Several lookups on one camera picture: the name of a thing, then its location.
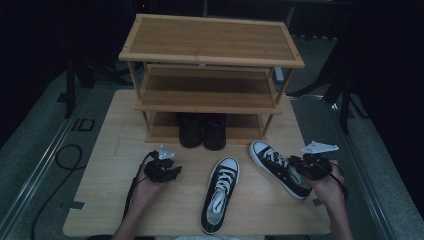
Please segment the table leg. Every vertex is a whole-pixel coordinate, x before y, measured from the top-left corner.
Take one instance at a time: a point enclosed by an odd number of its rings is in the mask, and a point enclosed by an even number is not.
[[[144,121],[146,122],[147,131],[149,131],[149,133],[151,133],[152,131],[150,129],[149,119],[147,118],[147,113],[146,113],[146,111],[142,111],[142,113],[143,113]]]
[[[275,67],[272,67],[272,68],[269,70],[269,73],[268,73],[268,79],[272,79],[272,74],[274,74],[274,71],[275,71]]]
[[[262,131],[262,136],[266,136],[266,132],[268,131],[269,125],[271,125],[271,121],[274,118],[274,114],[269,115],[268,120],[266,121],[264,130]]]
[[[135,92],[137,93],[137,98],[138,100],[140,100],[141,94],[140,94],[140,88],[139,88],[138,79],[137,79],[137,72],[135,71],[135,68],[134,68],[134,63],[131,61],[128,61],[128,68],[130,69],[131,79],[133,80],[134,89],[135,89]]]
[[[293,68],[289,68],[285,77],[283,84],[281,85],[280,92],[278,92],[277,99],[275,100],[276,104],[280,103],[281,96],[283,96],[284,91],[286,90],[287,84],[290,81],[291,76],[293,75]]]

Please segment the black and white sneaker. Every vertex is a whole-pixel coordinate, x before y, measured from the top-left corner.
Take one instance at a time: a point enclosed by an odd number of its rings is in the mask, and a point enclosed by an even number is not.
[[[255,164],[276,177],[291,196],[298,200],[304,200],[309,196],[311,186],[289,164],[289,160],[270,145],[262,141],[254,141],[250,144],[249,153]]]
[[[236,159],[223,158],[212,171],[200,223],[206,234],[217,233],[224,223],[225,212],[240,176]]]

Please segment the black sneaker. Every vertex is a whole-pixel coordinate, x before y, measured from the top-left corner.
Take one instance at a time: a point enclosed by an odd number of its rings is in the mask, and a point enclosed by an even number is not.
[[[227,142],[225,130],[225,114],[209,113],[204,115],[205,132],[203,145],[212,151],[221,150]]]
[[[200,223],[206,234],[217,233],[224,222],[225,212],[240,176],[236,159],[223,158],[212,171]]]
[[[254,141],[250,144],[249,153],[255,164],[276,177],[291,196],[297,200],[304,200],[309,196],[311,186],[289,164],[289,160],[270,145],[262,141]]]
[[[177,113],[181,145],[194,148],[202,144],[202,124],[199,113]]]

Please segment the shoe rack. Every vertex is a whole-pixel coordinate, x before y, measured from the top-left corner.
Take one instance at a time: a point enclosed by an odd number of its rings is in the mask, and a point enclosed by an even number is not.
[[[146,142],[178,143],[175,112],[225,113],[227,144],[266,139],[294,68],[304,63],[284,23],[138,14],[127,61]],[[144,63],[137,78],[134,62]],[[275,67],[287,68],[277,93]]]

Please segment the dark background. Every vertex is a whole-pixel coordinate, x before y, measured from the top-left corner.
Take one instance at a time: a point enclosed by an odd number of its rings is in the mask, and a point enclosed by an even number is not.
[[[424,3],[209,0],[209,15],[284,21],[307,39],[338,38],[326,69],[353,79],[410,195],[424,214]],[[135,13],[202,16],[200,0],[0,2],[0,146],[72,60],[83,86],[114,69]]]

